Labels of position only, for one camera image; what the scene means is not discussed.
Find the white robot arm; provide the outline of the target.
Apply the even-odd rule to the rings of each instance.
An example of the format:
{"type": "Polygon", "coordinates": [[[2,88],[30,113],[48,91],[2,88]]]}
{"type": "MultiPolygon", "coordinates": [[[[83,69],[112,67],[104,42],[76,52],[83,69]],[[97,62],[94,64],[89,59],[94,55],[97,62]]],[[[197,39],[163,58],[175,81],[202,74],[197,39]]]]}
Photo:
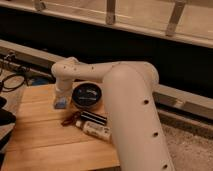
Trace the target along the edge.
{"type": "Polygon", "coordinates": [[[175,171],[153,99],[157,69],[148,62],[85,64],[70,57],[53,64],[55,98],[71,95],[76,79],[100,82],[122,171],[175,171]]]}

